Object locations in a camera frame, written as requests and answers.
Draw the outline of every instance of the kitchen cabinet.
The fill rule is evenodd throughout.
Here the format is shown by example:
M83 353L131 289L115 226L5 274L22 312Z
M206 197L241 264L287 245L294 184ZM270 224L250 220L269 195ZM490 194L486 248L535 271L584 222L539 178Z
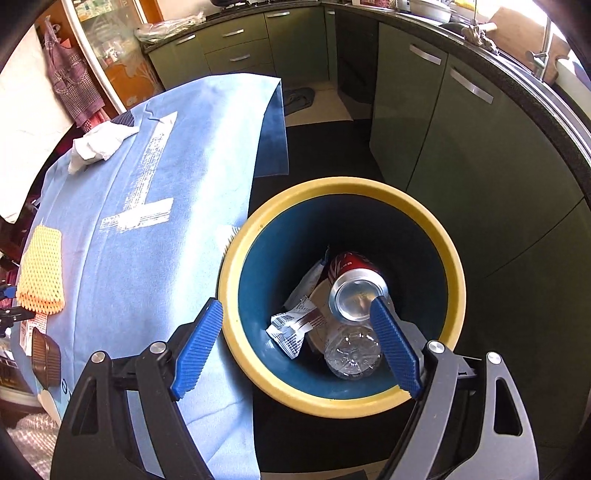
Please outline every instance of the kitchen cabinet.
M589 395L589 245L591 212L581 201L535 245L469 292L456 346L478 358L490 351L503 357L536 444L556 449L569 447L578 434Z
M538 126L453 56L407 191L443 224L467 279L510 262L583 197Z
M205 54L240 43L267 38L265 17L263 14L258 14L228 20L199 30L197 38Z
M212 73L230 73L260 64L272 63L271 48L266 38L240 43L205 55Z
M284 85L328 80L322 7L265 13L273 63Z
M378 78L369 147L385 181L406 190L427 136L447 54L379 25Z
M329 80L334 86L336 86L336 23L334 8L324 8L324 23L326 24L326 50L329 57Z
M260 63L252 67L246 67L242 70L237 70L240 73L256 73L257 75L266 75L268 77L275 77L275 66L272 63Z
M174 40L148 55L167 90L210 74L195 33Z
M335 13L339 97L353 119L371 118L379 22L342 9Z

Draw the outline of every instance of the white tissue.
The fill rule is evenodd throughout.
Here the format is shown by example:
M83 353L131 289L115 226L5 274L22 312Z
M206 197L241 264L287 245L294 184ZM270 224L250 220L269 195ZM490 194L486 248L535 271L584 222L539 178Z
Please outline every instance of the white tissue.
M68 173L74 174L82 167L99 160L108 160L127 137L139 132L139 127L103 122L74 139Z

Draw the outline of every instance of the silver screw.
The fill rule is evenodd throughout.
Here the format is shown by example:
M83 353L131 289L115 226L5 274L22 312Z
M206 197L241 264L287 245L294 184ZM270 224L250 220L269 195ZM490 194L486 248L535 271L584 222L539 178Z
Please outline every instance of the silver screw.
M105 359L105 353L104 352L95 352L92 354L90 359L92 360L92 363L99 364Z
M166 350L166 343L164 342L154 342L150 345L150 352L155 353L156 355L161 354Z
M486 358L492 364L499 365L501 363L501 356L496 352L488 352Z
M431 340L428 344L428 347L433 353L443 353L445 351L443 344L437 340Z

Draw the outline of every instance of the apron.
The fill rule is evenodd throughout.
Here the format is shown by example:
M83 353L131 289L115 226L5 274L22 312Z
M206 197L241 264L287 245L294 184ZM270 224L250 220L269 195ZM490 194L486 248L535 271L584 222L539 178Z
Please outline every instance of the apron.
M104 107L105 102L78 52L60 44L49 17L45 18L45 26L47 69L53 91L76 122L76 126L84 130L84 123Z

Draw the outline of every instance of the yellow mesh foam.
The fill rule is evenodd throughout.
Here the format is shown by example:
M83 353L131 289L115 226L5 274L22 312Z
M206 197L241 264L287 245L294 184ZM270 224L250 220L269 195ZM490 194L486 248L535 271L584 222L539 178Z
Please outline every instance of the yellow mesh foam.
M21 260L17 300L28 310L57 313L66 304L61 281L61 232L38 225Z

